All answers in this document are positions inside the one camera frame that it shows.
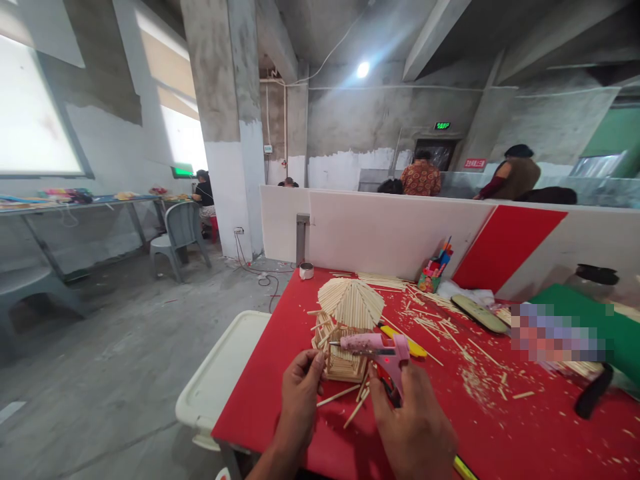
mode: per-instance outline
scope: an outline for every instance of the brown vest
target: brown vest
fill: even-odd
[[[507,161],[511,165],[511,172],[500,186],[500,190],[490,197],[492,199],[514,200],[523,193],[533,190],[540,178],[540,167],[533,160],[515,158]]]

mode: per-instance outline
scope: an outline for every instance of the concrete floor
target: concrete floor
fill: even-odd
[[[182,285],[165,259],[154,280],[144,253],[96,269],[72,285],[94,310],[85,321],[63,308],[46,319],[15,309],[26,356],[0,368],[0,409],[27,404],[0,424],[0,478],[215,478],[221,457],[191,443],[175,402],[238,313],[269,311],[275,282],[258,286],[219,245],[209,255],[211,270],[189,250]],[[291,274],[277,277],[281,293]]]

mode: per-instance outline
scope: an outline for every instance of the hand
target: hand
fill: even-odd
[[[321,382],[325,354],[319,350],[300,352],[282,376],[282,410],[275,432],[275,443],[295,449],[298,454],[306,450],[313,437],[313,422],[317,396],[324,390]]]
[[[392,409],[369,366],[378,432],[396,480],[450,479],[458,437],[435,398],[429,376],[411,362],[402,368],[404,404]]]

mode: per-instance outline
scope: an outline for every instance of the white partition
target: white partition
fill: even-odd
[[[522,208],[560,210],[568,215],[497,292],[526,301],[554,283],[564,283],[578,263],[617,271],[615,297],[640,305],[640,211],[634,209],[516,203]]]
[[[309,213],[309,190],[260,185],[265,256],[295,262],[295,218]]]
[[[494,204],[460,199],[309,191],[309,261],[318,267],[415,279],[451,235],[450,277]]]

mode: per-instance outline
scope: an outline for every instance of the red sign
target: red sign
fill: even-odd
[[[484,168],[486,164],[487,159],[467,159],[465,168]]]

